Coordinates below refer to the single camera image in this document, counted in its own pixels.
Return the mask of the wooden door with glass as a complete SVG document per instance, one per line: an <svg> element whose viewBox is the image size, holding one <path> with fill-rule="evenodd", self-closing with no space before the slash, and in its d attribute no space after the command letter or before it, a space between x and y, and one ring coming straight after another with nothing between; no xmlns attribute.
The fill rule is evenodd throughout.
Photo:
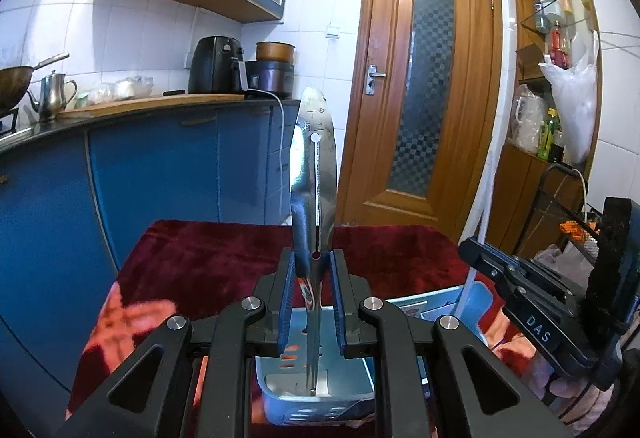
<svg viewBox="0 0 640 438"><path fill-rule="evenodd" d="M340 224L461 236L489 150L501 55L500 0L362 0Z"/></svg>

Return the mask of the black air fryer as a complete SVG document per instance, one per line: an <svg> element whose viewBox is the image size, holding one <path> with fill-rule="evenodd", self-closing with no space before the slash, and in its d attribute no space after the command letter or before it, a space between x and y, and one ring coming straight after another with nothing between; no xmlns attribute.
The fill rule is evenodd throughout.
<svg viewBox="0 0 640 438"><path fill-rule="evenodd" d="M243 48L237 39L214 35L196 44L190 68L189 94L236 94L241 91L238 62Z"/></svg>

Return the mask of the black wok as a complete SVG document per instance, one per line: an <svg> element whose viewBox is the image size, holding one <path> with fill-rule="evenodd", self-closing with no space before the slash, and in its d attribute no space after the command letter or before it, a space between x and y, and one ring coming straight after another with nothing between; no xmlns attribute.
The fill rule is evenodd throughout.
<svg viewBox="0 0 640 438"><path fill-rule="evenodd" d="M0 70L0 113L5 117L21 101L32 82L32 73L70 57L61 53L38 62L35 66L16 66Z"/></svg>

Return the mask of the wooden shelf unit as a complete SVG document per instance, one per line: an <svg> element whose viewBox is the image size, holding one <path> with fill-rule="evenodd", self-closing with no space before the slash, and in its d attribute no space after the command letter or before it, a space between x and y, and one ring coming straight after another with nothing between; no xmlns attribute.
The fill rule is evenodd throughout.
<svg viewBox="0 0 640 438"><path fill-rule="evenodd" d="M510 13L516 19L515 41L511 48L514 74L508 79L512 106L518 102L521 85L543 98L548 106L552 105L551 85L538 67L544 60L547 42L530 18L536 1L512 0L510 3ZM506 253L522 257L532 257L551 244L562 247L564 237L560 224L564 221L564 213L550 204L549 195L554 193L567 207L581 206L584 202L582 183L589 176L592 160L590 155L578 165L584 174L582 178L557 169L552 171L549 162L516 146L513 134L506 135L498 163L488 242Z"/></svg>

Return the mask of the red floral blanket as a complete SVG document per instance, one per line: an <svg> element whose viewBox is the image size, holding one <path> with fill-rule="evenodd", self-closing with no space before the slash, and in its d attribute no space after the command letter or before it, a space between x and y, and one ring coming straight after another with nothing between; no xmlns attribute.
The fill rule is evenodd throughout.
<svg viewBox="0 0 640 438"><path fill-rule="evenodd" d="M338 227L333 242L349 271L386 299L459 284L468 271L454 243L426 226ZM152 224L105 299L79 360L67 411L74 413L173 313L202 319L252 293L291 244L292 232L283 226Z"/></svg>

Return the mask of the white plastic bag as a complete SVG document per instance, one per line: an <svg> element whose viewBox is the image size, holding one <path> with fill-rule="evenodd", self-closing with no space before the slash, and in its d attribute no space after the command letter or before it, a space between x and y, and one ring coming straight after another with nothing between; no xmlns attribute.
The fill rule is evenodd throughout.
<svg viewBox="0 0 640 438"><path fill-rule="evenodd" d="M564 133L565 152L573 164L588 160L598 106L597 59L599 38L591 34L591 46L582 54L577 64L562 69L544 56L538 66L551 84L551 94L560 116Z"/></svg>

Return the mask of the steel kettle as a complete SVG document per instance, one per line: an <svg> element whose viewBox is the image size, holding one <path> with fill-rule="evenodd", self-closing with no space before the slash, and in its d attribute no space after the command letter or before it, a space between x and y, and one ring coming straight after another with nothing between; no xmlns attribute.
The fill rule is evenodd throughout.
<svg viewBox="0 0 640 438"><path fill-rule="evenodd" d="M70 97L65 96L65 86L73 85L74 91ZM77 83L74 80L66 79L65 73L52 71L40 81L40 98L35 99L31 91L28 97L32 109L38 113L41 123L52 121L58 113L65 110L67 104L75 98L78 91Z"/></svg>

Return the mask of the light blue utensil box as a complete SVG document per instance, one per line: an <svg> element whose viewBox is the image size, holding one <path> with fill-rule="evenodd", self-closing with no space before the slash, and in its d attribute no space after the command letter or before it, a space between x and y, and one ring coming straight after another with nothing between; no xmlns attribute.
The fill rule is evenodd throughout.
<svg viewBox="0 0 640 438"><path fill-rule="evenodd" d="M454 314L463 287L385 299L407 316L435 322ZM485 345L480 319L494 295L475 281L461 314L461 322ZM333 308L322 307L316 395L306 391L306 310L293 308L288 343L280 358L257 358L257 383L262 390L266 420L279 426L356 424L374 413L373 358L345 359L338 349Z"/></svg>

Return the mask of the stainless steel spatula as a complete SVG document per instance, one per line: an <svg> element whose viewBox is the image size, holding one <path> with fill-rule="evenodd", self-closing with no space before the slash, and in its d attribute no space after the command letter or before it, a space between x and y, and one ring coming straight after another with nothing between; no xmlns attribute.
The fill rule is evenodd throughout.
<svg viewBox="0 0 640 438"><path fill-rule="evenodd" d="M317 394L322 282L330 265L337 172L332 115L322 92L308 86L291 145L291 215L295 271L307 313L306 392Z"/></svg>

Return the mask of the rice cooker with brown pot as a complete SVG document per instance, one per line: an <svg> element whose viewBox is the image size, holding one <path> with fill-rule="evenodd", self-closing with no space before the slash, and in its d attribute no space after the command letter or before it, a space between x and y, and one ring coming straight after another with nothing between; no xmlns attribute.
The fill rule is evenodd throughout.
<svg viewBox="0 0 640 438"><path fill-rule="evenodd" d="M294 88L295 46L283 42L258 42L256 58L246 61L248 87L290 98Z"/></svg>

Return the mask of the blue base cabinets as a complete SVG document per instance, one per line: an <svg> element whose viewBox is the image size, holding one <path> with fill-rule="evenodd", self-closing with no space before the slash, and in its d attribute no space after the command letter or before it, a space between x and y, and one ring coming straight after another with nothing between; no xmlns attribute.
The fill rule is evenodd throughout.
<svg viewBox="0 0 640 438"><path fill-rule="evenodd" d="M294 100L62 121L1 144L1 392L37 436L63 423L82 348L154 221L288 216Z"/></svg>

